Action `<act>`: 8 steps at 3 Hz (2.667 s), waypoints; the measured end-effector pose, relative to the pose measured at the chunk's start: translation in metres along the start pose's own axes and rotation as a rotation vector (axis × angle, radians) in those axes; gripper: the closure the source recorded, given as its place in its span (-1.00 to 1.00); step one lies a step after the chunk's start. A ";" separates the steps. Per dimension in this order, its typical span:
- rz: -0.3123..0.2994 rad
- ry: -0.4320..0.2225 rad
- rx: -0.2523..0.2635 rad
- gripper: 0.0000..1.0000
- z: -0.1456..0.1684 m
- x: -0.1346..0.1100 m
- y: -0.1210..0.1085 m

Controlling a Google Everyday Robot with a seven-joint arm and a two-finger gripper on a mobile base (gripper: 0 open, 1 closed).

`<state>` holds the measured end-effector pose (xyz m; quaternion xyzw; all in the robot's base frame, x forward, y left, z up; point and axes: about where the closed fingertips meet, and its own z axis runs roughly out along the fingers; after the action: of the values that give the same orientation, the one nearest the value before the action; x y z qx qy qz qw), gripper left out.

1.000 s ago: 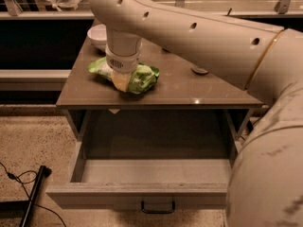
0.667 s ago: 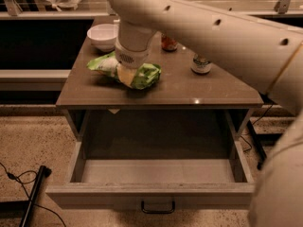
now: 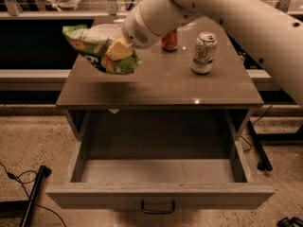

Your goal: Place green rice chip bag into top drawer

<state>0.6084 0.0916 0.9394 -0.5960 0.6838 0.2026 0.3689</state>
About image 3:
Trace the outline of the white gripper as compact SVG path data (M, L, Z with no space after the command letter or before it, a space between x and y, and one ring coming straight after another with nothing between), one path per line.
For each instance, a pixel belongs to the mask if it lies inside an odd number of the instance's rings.
M139 4L124 20L122 34L107 49L105 55L113 61L132 55L133 44L138 48L148 48L160 40L158 29L159 11L151 6Z

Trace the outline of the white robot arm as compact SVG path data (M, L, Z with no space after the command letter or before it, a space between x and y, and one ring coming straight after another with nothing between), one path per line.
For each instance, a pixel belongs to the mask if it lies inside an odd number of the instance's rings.
M303 106L303 24L260 0L143 0L127 15L107 55L148 48L200 16L220 25L299 106Z

